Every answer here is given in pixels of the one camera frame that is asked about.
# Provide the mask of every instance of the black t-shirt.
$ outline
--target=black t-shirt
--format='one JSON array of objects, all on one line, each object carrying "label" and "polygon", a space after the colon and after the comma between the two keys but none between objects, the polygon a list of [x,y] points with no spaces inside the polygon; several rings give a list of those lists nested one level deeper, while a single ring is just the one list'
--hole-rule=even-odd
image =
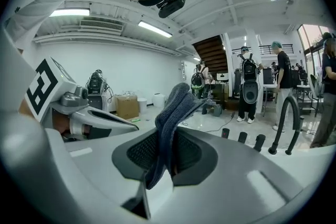
[{"label": "black t-shirt", "polygon": [[278,54],[278,64],[279,64],[279,70],[282,68],[283,69],[283,77],[282,80],[280,82],[280,88],[281,89],[288,89],[291,88],[291,64],[290,64],[290,60],[287,56],[287,54],[285,54],[284,51],[280,52]]},{"label": "black t-shirt", "polygon": [[331,67],[332,72],[336,72],[336,58],[329,57],[327,54],[322,56],[322,71],[324,79],[324,92],[336,94],[336,80],[329,79],[326,67]]}]

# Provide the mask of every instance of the staircase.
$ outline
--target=staircase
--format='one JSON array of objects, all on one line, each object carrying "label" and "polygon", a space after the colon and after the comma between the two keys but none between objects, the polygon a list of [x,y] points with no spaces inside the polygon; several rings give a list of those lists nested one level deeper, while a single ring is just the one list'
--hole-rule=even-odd
[{"label": "staircase", "polygon": [[205,39],[193,46],[209,72],[228,73],[226,52],[220,36]]}]

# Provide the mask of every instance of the floor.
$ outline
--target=floor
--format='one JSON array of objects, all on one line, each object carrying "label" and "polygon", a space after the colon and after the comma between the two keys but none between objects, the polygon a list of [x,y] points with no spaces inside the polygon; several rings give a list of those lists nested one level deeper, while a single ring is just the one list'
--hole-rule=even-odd
[{"label": "floor", "polygon": [[[202,115],[201,111],[194,113],[192,117],[181,123],[179,126],[184,126],[191,129],[196,129],[204,132],[209,132],[216,130],[214,132],[209,132],[209,134],[221,136],[222,125],[225,128],[230,129],[229,139],[238,140],[240,132],[247,133],[246,144],[254,145],[256,137],[258,134],[264,134],[266,140],[264,142],[264,147],[270,147],[275,139],[276,131],[272,129],[275,122],[275,103],[269,102],[267,104],[268,108],[265,113],[265,117],[262,114],[256,114],[256,118],[253,124],[248,124],[245,122],[237,122],[238,113],[236,112],[234,118],[230,121],[232,111],[223,111],[220,117],[213,116],[210,111],[207,115]],[[153,106],[147,107],[146,113],[140,114],[140,121],[135,122],[135,124],[141,129],[150,129],[155,126],[155,117],[161,112],[160,108]],[[304,115],[303,127],[307,132],[301,132],[295,148],[296,149],[307,149],[313,139],[312,133],[314,133],[319,125],[321,115],[318,114],[314,117],[314,113]],[[289,112],[288,124],[286,127],[286,132],[282,133],[278,148],[287,148],[293,137],[294,131],[290,128],[290,122],[292,122],[292,114]]]}]

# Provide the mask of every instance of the cardboard box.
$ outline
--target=cardboard box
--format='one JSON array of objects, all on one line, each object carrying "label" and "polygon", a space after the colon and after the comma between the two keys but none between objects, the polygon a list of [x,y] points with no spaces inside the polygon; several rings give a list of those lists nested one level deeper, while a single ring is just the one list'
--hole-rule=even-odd
[{"label": "cardboard box", "polygon": [[117,96],[117,115],[125,120],[139,116],[138,97],[136,95]]}]

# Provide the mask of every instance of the gray cloth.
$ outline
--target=gray cloth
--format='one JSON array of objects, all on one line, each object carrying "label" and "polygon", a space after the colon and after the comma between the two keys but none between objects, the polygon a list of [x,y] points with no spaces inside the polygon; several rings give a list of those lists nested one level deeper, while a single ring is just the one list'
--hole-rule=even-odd
[{"label": "gray cloth", "polygon": [[189,85],[182,82],[170,93],[162,112],[156,117],[155,125],[158,132],[159,155],[156,162],[146,174],[147,189],[153,188],[161,179],[164,171],[172,173],[172,144],[178,124],[190,116],[208,100],[197,99],[189,92]]}]

